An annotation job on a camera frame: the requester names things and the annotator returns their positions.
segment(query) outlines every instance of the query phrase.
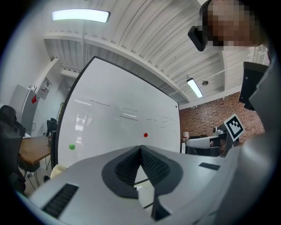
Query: floor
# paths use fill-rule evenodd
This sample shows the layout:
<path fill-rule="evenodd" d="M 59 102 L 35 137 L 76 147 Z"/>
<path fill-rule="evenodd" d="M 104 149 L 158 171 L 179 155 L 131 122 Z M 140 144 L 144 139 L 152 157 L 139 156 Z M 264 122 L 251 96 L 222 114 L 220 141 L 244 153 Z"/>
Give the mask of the floor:
<path fill-rule="evenodd" d="M 50 160 L 50 156 L 47 156 L 46 157 L 46 160 L 47 160 L 47 165 L 48 165 L 48 162 Z M 51 163 L 49 163 L 49 166 L 48 166 L 48 169 L 46 170 L 46 164 L 45 164 L 45 159 L 42 159 L 40 161 L 40 167 L 38 168 L 37 170 L 37 176 L 38 176 L 38 180 L 39 180 L 39 183 L 40 185 L 42 185 L 43 183 L 43 177 L 45 175 L 47 176 L 51 176 L 51 172 L 52 172 L 52 168 L 51 168 Z M 31 183 L 29 182 L 28 178 L 26 177 L 26 182 L 25 182 L 25 195 L 27 197 L 29 197 L 35 190 L 34 188 L 32 187 Z M 38 188 L 37 186 L 37 183 L 35 181 L 35 176 L 34 174 L 32 174 L 32 176 L 29 177 L 30 181 L 32 182 L 33 186 L 35 187 L 35 189 Z"/>

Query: white pipe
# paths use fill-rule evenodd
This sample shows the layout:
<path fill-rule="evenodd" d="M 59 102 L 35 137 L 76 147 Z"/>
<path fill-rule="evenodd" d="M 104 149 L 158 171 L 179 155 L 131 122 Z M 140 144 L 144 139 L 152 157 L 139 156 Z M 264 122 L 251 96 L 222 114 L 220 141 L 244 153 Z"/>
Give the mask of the white pipe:
<path fill-rule="evenodd" d="M 257 47 L 254 47 L 254 55 L 256 55 L 256 51 L 257 51 Z"/>
<path fill-rule="evenodd" d="M 256 63 L 259 63 L 259 57 L 260 57 L 261 53 L 262 53 L 262 51 L 258 51 L 258 54 L 257 54 L 257 57 L 256 57 Z"/>
<path fill-rule="evenodd" d="M 237 64 L 235 64 L 235 65 L 232 65 L 232 66 L 230 66 L 230 67 L 228 67 L 228 68 L 226 68 L 226 69 L 224 69 L 224 70 L 221 70 L 221 71 L 219 71 L 219 72 L 217 72 L 217 73 L 215 73 L 215 74 L 213 74 L 213 75 L 210 75 L 209 77 L 204 78 L 204 80 L 207 80 L 207 79 L 210 78 L 210 77 L 213 77 L 213 76 L 218 75 L 218 74 L 220 74 L 220 73 L 222 73 L 222 72 L 224 72 L 224 71 L 227 71 L 227 70 L 229 70 L 229 69 L 231 69 L 231 68 L 233 68 L 233 67 L 235 67 L 235 66 L 237 66 L 237 65 L 239 65 L 239 64 L 242 64 L 242 63 L 245 62 L 245 61 L 239 62 L 239 63 L 237 63 Z M 169 96 L 171 96 L 171 95 L 173 95 L 173 94 L 175 94 L 175 93 L 177 93 L 177 92 L 184 91 L 185 89 L 188 89 L 188 87 L 186 87 L 186 88 L 184 88 L 184 89 L 177 90 L 177 91 L 171 93 Z"/>
<path fill-rule="evenodd" d="M 61 66 L 71 67 L 71 68 L 75 68 L 75 69 L 82 69 L 82 68 L 71 66 L 71 65 L 63 65 L 63 64 L 61 64 Z"/>
<path fill-rule="evenodd" d="M 81 45 L 82 45 L 82 66 L 84 67 L 85 66 L 85 57 L 84 57 L 84 45 L 85 44 L 85 21 L 83 23 L 83 29 L 82 29 L 82 42 L 81 42 Z"/>
<path fill-rule="evenodd" d="M 266 55 L 263 56 L 263 64 L 265 63 Z"/>

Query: black vent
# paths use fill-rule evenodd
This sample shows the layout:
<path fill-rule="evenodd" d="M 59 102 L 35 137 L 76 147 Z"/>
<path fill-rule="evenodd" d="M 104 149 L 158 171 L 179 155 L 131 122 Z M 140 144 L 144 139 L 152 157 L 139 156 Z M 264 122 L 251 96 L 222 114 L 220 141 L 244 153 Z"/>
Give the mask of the black vent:
<path fill-rule="evenodd" d="M 49 215 L 58 218 L 66 208 L 78 187 L 75 185 L 66 184 L 61 190 L 47 203 L 43 211 Z"/>
<path fill-rule="evenodd" d="M 129 155 L 120 163 L 118 163 L 115 168 L 115 173 L 121 181 L 133 187 L 139 167 L 140 152 L 135 151 L 133 154 Z"/>
<path fill-rule="evenodd" d="M 148 151 L 141 149 L 141 166 L 152 185 L 164 180 L 170 173 L 170 167 Z"/>
<path fill-rule="evenodd" d="M 209 164 L 209 163 L 201 163 L 199 166 L 205 167 L 205 168 L 208 168 L 208 169 L 211 169 L 211 170 L 215 170 L 215 171 L 217 171 L 220 168 L 219 165 L 214 165 L 214 164 Z"/>

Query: ceiling light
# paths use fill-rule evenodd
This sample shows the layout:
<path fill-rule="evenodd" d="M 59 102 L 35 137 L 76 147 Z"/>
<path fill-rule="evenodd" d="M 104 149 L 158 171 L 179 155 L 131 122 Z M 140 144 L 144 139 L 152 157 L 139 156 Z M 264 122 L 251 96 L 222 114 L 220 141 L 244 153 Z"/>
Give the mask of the ceiling light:
<path fill-rule="evenodd" d="M 52 20 L 85 19 L 106 23 L 110 12 L 93 9 L 66 9 L 52 12 Z"/>
<path fill-rule="evenodd" d="M 193 78 L 190 78 L 186 81 L 188 83 L 188 85 L 192 88 L 192 90 L 195 92 L 195 94 L 197 95 L 198 98 L 203 97 L 200 89 L 198 88 L 197 84 L 195 83 Z"/>

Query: ceiling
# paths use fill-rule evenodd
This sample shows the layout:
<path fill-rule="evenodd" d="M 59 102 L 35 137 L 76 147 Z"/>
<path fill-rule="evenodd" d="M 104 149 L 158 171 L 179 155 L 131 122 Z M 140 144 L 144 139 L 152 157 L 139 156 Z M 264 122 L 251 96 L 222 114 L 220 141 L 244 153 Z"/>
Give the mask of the ceiling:
<path fill-rule="evenodd" d="M 77 77 L 94 55 L 99 56 L 152 83 L 180 105 L 198 100 L 186 83 L 191 77 L 203 98 L 241 85 L 243 64 L 219 72 L 249 58 L 253 61 L 259 51 L 221 52 L 213 47 L 197 51 L 187 36 L 198 19 L 194 1 L 50 0 L 41 11 L 48 54 L 60 59 L 63 75 L 72 77 Z M 111 16 L 105 24 L 51 20 L 53 11 L 70 8 L 100 9 L 110 11 Z M 202 86 L 204 80 L 209 82 L 207 86 Z"/>

